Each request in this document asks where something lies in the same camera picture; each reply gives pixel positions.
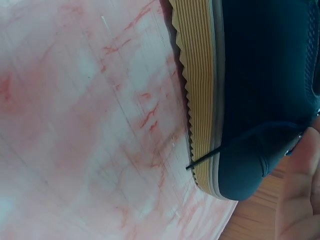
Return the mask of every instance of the rubber sole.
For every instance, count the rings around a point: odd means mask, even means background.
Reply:
[[[221,144],[224,116],[224,29],[221,0],[169,0],[184,66],[190,115],[191,161]],[[204,192],[225,199],[218,184],[219,155],[192,170]]]

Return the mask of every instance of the pink marble tile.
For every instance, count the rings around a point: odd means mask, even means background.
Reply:
[[[0,1],[0,239],[218,239],[164,2]]]

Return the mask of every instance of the black shoelace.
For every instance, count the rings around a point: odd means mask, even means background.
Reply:
[[[270,122],[262,123],[258,126],[255,126],[251,129],[249,129],[248,131],[242,133],[240,136],[235,137],[231,141],[223,143],[221,146],[208,152],[206,155],[199,158],[198,160],[192,162],[185,169],[186,170],[193,169],[195,166],[203,163],[204,161],[208,160],[209,158],[213,157],[214,155],[220,153],[221,151],[228,149],[231,145],[239,143],[243,140],[246,140],[247,138],[251,137],[252,135],[259,134],[263,131],[280,128],[280,129],[296,130],[297,132],[303,133],[309,126],[310,126],[310,123],[308,123],[308,124],[295,124],[295,123],[287,122],[287,121],[270,121]]]

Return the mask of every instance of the shoe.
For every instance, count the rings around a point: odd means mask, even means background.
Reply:
[[[320,107],[318,0],[170,0],[195,183],[249,198]]]

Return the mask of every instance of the finger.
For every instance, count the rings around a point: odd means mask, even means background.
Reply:
[[[277,240],[320,239],[320,215],[311,216],[284,231]]]
[[[313,124],[313,128],[320,132],[320,118],[316,119],[315,123]],[[316,172],[313,176],[310,201],[313,214],[320,214],[320,164],[318,164]]]
[[[313,215],[313,175],[320,158],[320,134],[309,127],[289,159],[276,212],[277,234]]]

